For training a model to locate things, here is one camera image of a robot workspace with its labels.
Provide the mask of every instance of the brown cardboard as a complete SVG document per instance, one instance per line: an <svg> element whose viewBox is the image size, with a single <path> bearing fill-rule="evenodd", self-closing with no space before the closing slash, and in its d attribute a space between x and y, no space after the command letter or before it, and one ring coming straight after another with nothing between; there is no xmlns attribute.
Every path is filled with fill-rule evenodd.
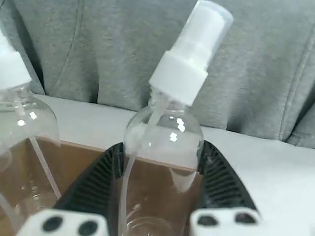
<svg viewBox="0 0 315 236"><path fill-rule="evenodd" d="M56 156L53 152L53 149L55 148L53 144L44 141L39 140L38 141L41 145L41 147L46 147L44 149L50 150L47 153L44 153L45 157L47 158L48 164L51 162L51 160L56 160L58 158L58 161L54 161L54 163L58 163L58 165L50 166L51 171L53 174L56 173L63 173L62 179L56 179L57 183L61 185L61 191L65 191L67 187L75 181L75 179L102 153L104 150L94 148L94 147L88 147L73 143L67 143L63 142L61 146L62 155ZM22 166L32 167L32 168L40 168L40 166L37 166L35 163L26 162L26 160L29 159L29 156L35 155L32 148L30 148L30 143L28 141L22 142L18 144L16 147L14 147L13 156L19 156L19 164ZM156 216L161 216L165 219L173 210L180 209L179 213L184 214L185 212L191 212L195 206L197 196L199 194L199 185L201 181L201 176L197 174L192 188L189 190L189 192L178 196L176 194L176 191L174 188L172 188L171 184L168 182L170 180L169 175L169 168L177 169L177 171L190 173L192 170L188 169L178 169L174 166L165 166L157 162L149 161L146 159L138 158L134 164L135 171L132 171L132 174L130 176L130 182L128 185L128 196L133 198L134 201L141 203L146 209L149 209L149 214L153 214ZM148 175L151 172L157 172L159 178L155 178L152 175ZM139 194L139 186L144 186L145 192L141 192ZM162 195L159 193L159 189L166 189L168 192L168 196L170 198L165 199L165 202L163 204L156 204L156 205L150 205L147 206L147 203L143 201L143 199L139 196L141 194L147 194L150 198L160 198ZM14 196L11 196L9 199L11 204L16 203L16 199ZM132 205L127 206L127 211L130 211L132 208ZM13 232L11 230L10 224L6 218L4 218L4 215L1 214L0 211L0 236L13 236Z"/></svg>
<svg viewBox="0 0 315 236"><path fill-rule="evenodd" d="M175 235L183 235L184 229L187 235L187 227L183 225L188 226L189 214L196 206L201 175L196 174L187 192L179 193L173 184L170 169L186 176L192 174L193 170L143 158L137 158L132 168L127 191L128 222L149 215L176 222L173 228Z"/></svg>
<svg viewBox="0 0 315 236"><path fill-rule="evenodd" d="M62 142L62 154L55 155L56 153L54 152L54 144L51 144L50 142L44 140L38 140L38 142L40 146L43 147L42 150L49 150L44 153L48 164L55 163L55 165L50 165L52 174L56 175L56 173L59 172L63 173L62 179L56 179L56 182L57 184L59 184L61 192L64 192L68 188L68 186L73 181L75 181L75 179L88 167L88 165L91 164L102 152L104 152L104 150L102 149ZM18 160L16 160L16 163L25 167L24 169L20 168L23 170L23 172L19 175L21 176L22 181L23 179L26 179L23 177L27 176L28 168L41 168L38 163L29 162L31 160L34 160L34 158L30 158L30 156L34 155L35 153L30 147L29 141L21 142L12 149L12 156L19 157ZM41 178L46 178L44 173L41 174ZM1 173L0 181L4 181L5 184L2 183L1 185L5 186L6 190L11 190L12 183L1 178ZM9 197L8 201L10 201L12 206L15 206L18 199L16 199L16 197L12 195ZM13 235L14 233L11 229L10 223L0 208L0 236Z"/></svg>

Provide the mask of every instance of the gray hoodie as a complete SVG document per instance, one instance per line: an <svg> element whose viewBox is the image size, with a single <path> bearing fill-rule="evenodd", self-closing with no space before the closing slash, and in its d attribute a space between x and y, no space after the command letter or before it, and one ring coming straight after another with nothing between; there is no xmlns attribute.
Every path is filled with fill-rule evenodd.
<svg viewBox="0 0 315 236"><path fill-rule="evenodd" d="M138 110L196 0L0 0L32 90ZM315 148L315 1L216 0L235 18L192 113Z"/></svg>

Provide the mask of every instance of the white screw cap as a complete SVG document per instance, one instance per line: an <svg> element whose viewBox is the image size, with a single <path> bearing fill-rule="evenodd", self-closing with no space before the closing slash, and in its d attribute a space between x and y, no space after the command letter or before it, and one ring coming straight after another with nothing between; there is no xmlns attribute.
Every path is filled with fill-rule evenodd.
<svg viewBox="0 0 315 236"><path fill-rule="evenodd" d="M199 0L176 43L163 55L150 85L191 106L208 76L210 61L232 23L233 16L225 8Z"/></svg>

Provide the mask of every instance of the clear plastic bottle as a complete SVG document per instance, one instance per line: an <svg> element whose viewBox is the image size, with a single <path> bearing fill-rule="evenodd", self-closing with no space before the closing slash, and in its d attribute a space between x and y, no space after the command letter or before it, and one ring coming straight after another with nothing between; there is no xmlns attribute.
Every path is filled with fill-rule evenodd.
<svg viewBox="0 0 315 236"><path fill-rule="evenodd" d="M40 148L58 190L63 188L57 121L50 107L33 97L29 84L0 93L0 139L10 147L11 169L17 173L21 183L22 198L16 199L15 209L26 218L43 208L52 207L60 196L53 191L34 145ZM21 114L16 111L19 105L15 103L22 105Z"/></svg>
<svg viewBox="0 0 315 236"><path fill-rule="evenodd" d="M220 5L199 0L149 83L152 99L129 122L119 236L182 236L192 208L203 136L189 113L207 68L233 22Z"/></svg>
<svg viewBox="0 0 315 236"><path fill-rule="evenodd" d="M24 219L52 207L65 188L56 117L48 105L34 98L30 81L21 55L0 31L0 140L12 156L11 171L1 175L0 192ZM12 172L20 182L20 193L14 196L5 188L16 184Z"/></svg>
<svg viewBox="0 0 315 236"><path fill-rule="evenodd" d="M12 165L9 148L0 141L0 229L3 235L13 235L23 218L14 211L14 202L21 198L21 183Z"/></svg>
<svg viewBox="0 0 315 236"><path fill-rule="evenodd" d="M129 236L182 235L191 209L190 191L202 151L202 131L188 106L167 97L163 98L169 101L167 109L158 123L149 127L161 96L165 95L153 92L150 105L139 111L126 128L127 158L146 131L129 177Z"/></svg>

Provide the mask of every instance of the white surface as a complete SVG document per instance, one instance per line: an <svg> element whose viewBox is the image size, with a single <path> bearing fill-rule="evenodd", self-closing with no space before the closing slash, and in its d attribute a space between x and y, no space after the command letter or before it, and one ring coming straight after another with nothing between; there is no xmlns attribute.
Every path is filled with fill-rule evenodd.
<svg viewBox="0 0 315 236"><path fill-rule="evenodd" d="M134 112L37 96L56 113L61 139L96 148L123 140ZM203 127L205 140L227 158L264 219L315 221L315 149Z"/></svg>

